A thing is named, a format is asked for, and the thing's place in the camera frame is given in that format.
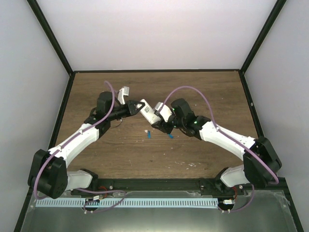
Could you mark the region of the white air conditioner remote control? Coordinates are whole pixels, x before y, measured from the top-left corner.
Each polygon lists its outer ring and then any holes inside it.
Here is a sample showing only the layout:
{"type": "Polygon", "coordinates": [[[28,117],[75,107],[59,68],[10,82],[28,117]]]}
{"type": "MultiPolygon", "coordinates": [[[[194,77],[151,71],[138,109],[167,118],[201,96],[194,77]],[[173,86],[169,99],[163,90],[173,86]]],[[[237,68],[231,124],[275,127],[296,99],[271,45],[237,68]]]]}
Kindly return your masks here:
{"type": "Polygon", "coordinates": [[[143,104],[139,105],[140,113],[144,116],[144,118],[152,125],[156,122],[159,122],[161,118],[155,114],[154,109],[150,106],[150,104],[145,100],[141,99],[143,104]]]}

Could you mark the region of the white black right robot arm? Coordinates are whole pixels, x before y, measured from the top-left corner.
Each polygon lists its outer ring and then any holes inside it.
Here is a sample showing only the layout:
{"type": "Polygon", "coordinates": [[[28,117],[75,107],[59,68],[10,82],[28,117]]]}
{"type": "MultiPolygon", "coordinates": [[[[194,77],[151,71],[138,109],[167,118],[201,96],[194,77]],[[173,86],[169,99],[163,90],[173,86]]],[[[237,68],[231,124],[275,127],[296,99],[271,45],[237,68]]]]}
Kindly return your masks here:
{"type": "Polygon", "coordinates": [[[252,184],[256,188],[265,188],[278,184],[277,171],[282,163],[271,142],[261,136],[257,139],[243,136],[216,126],[205,116],[197,116],[184,99],[177,99],[168,108],[159,102],[150,109],[152,127],[169,134],[179,129],[188,137],[215,144],[238,157],[243,164],[220,172],[214,188],[221,195],[227,194],[232,187],[252,184]]]}

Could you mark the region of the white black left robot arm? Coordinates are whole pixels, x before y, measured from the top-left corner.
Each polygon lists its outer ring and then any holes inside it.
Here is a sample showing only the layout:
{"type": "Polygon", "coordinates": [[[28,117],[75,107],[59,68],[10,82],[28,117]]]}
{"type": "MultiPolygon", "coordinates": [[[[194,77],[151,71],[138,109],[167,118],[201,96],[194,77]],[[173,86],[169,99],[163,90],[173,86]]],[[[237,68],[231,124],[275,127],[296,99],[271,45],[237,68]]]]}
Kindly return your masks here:
{"type": "Polygon", "coordinates": [[[90,144],[100,139],[111,127],[111,121],[136,115],[145,103],[128,100],[122,104],[114,93],[100,93],[97,105],[81,127],[65,141],[47,151],[38,150],[33,157],[28,185],[33,188],[34,196],[56,199],[65,191],[82,189],[87,195],[98,191],[95,174],[88,170],[69,172],[70,163],[90,144]]]}

